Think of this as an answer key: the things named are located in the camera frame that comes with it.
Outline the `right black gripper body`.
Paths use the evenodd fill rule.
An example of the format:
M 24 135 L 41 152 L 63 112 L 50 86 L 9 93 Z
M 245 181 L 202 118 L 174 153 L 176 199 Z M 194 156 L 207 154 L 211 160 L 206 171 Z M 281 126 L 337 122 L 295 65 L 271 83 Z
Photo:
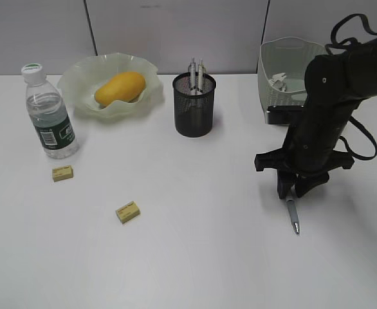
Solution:
M 362 100 L 355 89 L 368 66 L 368 56 L 360 53 L 315 57 L 304 76 L 307 100 L 302 113 L 289 126 L 281 148 L 256 155 L 256 170 L 302 176 L 326 171 L 343 128 Z

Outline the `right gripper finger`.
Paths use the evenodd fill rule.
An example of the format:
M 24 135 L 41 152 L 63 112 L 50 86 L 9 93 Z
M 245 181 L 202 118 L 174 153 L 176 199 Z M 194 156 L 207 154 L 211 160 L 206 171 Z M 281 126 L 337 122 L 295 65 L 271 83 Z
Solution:
M 295 184 L 297 175 L 286 171 L 277 171 L 277 193 L 279 198 L 285 198 Z
M 329 174 L 323 173 L 312 177 L 298 176 L 295 182 L 295 194 L 298 198 L 303 197 L 310 190 L 329 181 Z

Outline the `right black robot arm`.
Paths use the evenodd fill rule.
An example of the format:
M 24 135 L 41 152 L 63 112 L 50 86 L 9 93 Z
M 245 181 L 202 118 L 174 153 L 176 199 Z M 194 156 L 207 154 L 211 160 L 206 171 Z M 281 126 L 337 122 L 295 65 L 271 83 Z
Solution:
M 280 148 L 255 156 L 256 171 L 277 170 L 277 193 L 284 199 L 290 189 L 297 197 L 329 180 L 329 172 L 352 168 L 355 160 L 368 161 L 349 146 L 335 150 L 348 122 L 372 143 L 377 142 L 353 116 L 362 101 L 377 97 L 377 38 L 351 42 L 340 54 L 317 55 L 308 64 L 304 82 L 306 101 L 299 108 L 274 108 L 288 130 Z

